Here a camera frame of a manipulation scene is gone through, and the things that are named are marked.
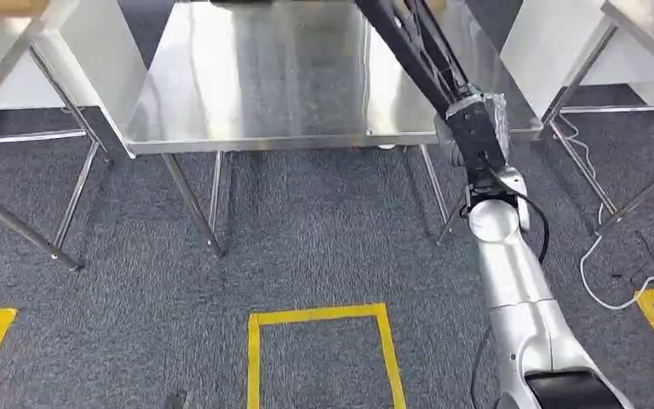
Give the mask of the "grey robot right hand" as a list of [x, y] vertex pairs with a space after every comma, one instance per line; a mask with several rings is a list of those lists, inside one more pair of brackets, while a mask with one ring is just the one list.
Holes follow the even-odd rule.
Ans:
[[477, 93], [450, 105], [433, 120], [438, 144], [449, 163], [462, 167], [474, 185], [506, 185], [499, 173], [507, 166], [510, 136], [504, 95]]

